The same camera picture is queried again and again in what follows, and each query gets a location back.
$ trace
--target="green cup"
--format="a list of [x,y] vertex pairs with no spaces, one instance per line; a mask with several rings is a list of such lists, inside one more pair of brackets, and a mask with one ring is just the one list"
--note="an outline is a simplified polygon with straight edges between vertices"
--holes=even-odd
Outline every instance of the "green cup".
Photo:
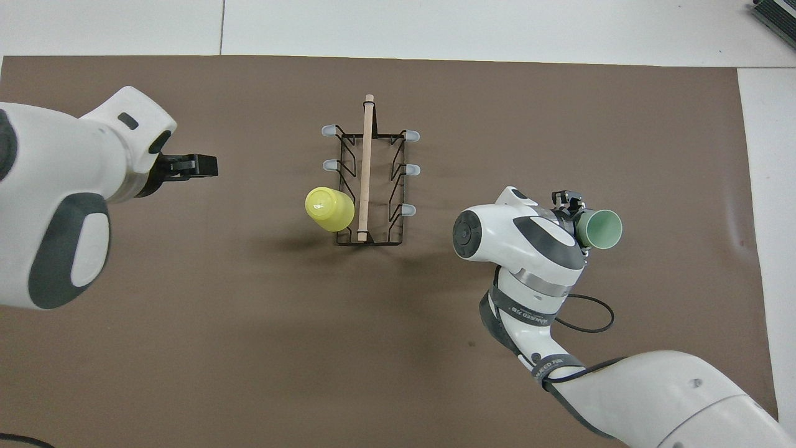
[[586,210],[578,219],[575,233],[585,246],[610,249],[622,237],[622,220],[611,210]]

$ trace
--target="metal band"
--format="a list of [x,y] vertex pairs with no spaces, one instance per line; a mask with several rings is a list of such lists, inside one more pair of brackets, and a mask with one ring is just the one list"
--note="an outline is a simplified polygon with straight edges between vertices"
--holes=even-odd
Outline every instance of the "metal band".
[[520,269],[520,272],[511,274],[520,283],[528,286],[530,289],[550,297],[566,297],[569,291],[572,290],[573,285],[556,285],[549,281],[543,280],[525,269]]

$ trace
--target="wooden dowel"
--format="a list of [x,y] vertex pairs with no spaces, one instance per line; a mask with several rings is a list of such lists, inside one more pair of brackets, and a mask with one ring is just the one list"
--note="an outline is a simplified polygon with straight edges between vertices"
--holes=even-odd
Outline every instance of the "wooden dowel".
[[368,239],[370,145],[373,142],[373,95],[365,95],[365,129],[362,134],[362,179],[359,189],[359,229],[357,229],[357,240],[359,242],[365,242]]

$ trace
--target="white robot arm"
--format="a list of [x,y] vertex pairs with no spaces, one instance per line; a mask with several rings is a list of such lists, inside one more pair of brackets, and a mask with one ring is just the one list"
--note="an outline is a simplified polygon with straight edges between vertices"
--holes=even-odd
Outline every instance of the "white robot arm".
[[218,175],[215,157],[161,153],[176,127],[132,87],[79,119],[0,103],[0,304],[56,308],[88,288],[107,259],[106,202]]
[[595,433],[633,447],[793,447],[796,442],[729,378],[680,352],[650,352],[585,368],[550,336],[589,249],[618,242],[622,223],[589,210],[579,194],[539,206],[514,187],[495,204],[464,210],[453,229],[456,253],[498,265],[481,301],[493,337],[533,378]]

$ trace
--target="brown paper sheet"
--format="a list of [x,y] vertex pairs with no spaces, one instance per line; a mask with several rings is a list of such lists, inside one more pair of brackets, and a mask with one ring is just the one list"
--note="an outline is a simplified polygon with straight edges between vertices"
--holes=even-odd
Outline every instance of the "brown paper sheet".
[[[70,305],[0,309],[0,427],[89,446],[622,446],[542,391],[478,316],[493,266],[459,211],[514,185],[616,210],[574,292],[582,361],[700,356],[776,415],[734,69],[305,57],[7,57],[0,100],[80,116],[133,85],[164,152],[220,177],[111,207],[109,263]],[[332,244],[305,214],[336,123],[416,129],[402,246]],[[379,170],[376,175],[387,175]],[[14,225],[3,217],[3,225]],[[606,316],[569,301],[563,316]]]

